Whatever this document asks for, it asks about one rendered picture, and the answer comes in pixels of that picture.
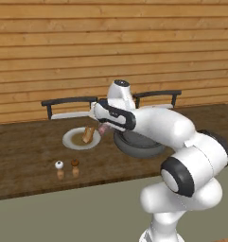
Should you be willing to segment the white-topped wooden salt shaker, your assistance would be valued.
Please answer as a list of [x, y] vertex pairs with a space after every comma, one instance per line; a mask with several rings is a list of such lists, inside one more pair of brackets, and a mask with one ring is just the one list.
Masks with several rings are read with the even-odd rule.
[[57, 177], [61, 181], [64, 178], [64, 171], [63, 171], [63, 161], [56, 161], [55, 162], [55, 167], [57, 169]]

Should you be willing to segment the grey bowl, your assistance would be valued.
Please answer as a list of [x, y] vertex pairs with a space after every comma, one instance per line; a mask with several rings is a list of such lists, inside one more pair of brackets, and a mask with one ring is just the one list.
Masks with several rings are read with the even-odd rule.
[[123, 153], [134, 158], [152, 158], [165, 151], [162, 144], [129, 130], [115, 130], [114, 142]]

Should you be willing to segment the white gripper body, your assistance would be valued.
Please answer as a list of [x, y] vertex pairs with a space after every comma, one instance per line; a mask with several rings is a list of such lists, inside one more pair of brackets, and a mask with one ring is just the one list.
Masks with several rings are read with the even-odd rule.
[[101, 119], [101, 116], [98, 113], [98, 108], [100, 105], [97, 102], [92, 102], [91, 103], [91, 109], [89, 111], [89, 116], [97, 121]]

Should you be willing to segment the white round plate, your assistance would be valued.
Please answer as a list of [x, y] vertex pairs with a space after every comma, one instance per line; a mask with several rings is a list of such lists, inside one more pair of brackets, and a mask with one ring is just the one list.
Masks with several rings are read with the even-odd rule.
[[101, 136], [96, 130], [93, 135], [93, 140], [91, 143], [84, 143], [82, 141], [82, 136], [84, 134], [85, 127], [71, 129], [66, 132], [62, 137], [62, 143], [65, 147], [74, 150], [84, 150], [84, 149], [91, 149], [98, 145], [101, 140]]

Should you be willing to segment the brown bun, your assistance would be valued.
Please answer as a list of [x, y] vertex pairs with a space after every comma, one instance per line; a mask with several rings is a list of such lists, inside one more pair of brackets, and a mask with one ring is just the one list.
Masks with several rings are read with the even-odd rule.
[[94, 136], [95, 128], [94, 127], [86, 127], [85, 131], [82, 135], [82, 141], [85, 144], [89, 144], [93, 141], [93, 136]]

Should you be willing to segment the pink sausage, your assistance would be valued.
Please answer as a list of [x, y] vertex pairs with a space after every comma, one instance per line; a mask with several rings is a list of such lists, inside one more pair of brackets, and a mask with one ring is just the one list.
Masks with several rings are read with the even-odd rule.
[[101, 136], [103, 136], [104, 133], [105, 133], [106, 131], [108, 131], [108, 130], [109, 130], [109, 126], [106, 125], [106, 124], [100, 124], [100, 125], [98, 126], [98, 132], [99, 132], [99, 134], [100, 134]]

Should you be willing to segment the brown-topped wooden pepper shaker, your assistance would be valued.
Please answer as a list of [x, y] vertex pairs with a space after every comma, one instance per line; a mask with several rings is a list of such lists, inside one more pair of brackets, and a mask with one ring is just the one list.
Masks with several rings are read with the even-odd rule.
[[78, 159], [73, 159], [71, 161], [72, 165], [72, 174], [74, 178], [77, 178], [79, 176], [79, 160]]

